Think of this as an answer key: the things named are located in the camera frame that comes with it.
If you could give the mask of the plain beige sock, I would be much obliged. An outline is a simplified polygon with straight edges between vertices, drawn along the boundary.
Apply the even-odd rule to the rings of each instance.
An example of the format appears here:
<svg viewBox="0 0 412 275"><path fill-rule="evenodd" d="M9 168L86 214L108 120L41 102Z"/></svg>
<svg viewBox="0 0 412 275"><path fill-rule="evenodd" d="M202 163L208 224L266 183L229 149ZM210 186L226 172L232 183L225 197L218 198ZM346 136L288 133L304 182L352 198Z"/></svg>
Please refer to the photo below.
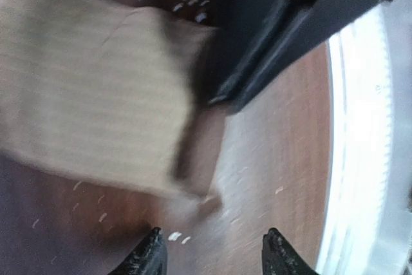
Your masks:
<svg viewBox="0 0 412 275"><path fill-rule="evenodd" d="M1 150L74 180L216 196L221 136L187 159L215 28L109 0L1 0Z"/></svg>

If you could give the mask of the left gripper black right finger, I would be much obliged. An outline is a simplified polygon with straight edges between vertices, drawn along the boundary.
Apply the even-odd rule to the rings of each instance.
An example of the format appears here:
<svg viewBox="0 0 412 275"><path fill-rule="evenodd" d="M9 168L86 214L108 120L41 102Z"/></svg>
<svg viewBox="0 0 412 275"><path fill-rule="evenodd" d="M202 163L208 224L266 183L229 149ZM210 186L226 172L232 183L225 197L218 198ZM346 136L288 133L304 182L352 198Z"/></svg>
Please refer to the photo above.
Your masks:
<svg viewBox="0 0 412 275"><path fill-rule="evenodd" d="M263 236L262 270L263 275L317 275L276 228Z"/></svg>

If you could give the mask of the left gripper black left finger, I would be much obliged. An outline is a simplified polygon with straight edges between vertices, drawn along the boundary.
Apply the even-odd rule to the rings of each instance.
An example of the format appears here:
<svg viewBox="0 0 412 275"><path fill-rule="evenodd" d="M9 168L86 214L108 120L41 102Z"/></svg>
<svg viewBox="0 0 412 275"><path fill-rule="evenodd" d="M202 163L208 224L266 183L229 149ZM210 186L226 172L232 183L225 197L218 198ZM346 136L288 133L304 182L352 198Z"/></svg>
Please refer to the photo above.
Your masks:
<svg viewBox="0 0 412 275"><path fill-rule="evenodd" d="M166 275L167 246L161 228L154 227L126 258L113 275Z"/></svg>

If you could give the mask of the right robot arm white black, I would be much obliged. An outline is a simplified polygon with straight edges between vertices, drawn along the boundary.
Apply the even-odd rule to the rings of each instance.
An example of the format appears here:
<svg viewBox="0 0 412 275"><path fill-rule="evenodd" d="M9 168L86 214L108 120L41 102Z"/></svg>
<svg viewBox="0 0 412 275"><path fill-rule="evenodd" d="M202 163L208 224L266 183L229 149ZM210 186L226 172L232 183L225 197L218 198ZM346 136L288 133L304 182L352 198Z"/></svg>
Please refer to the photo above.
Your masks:
<svg viewBox="0 0 412 275"><path fill-rule="evenodd" d="M382 0L218 0L218 29L196 78L202 104L240 111L285 68Z"/></svg>

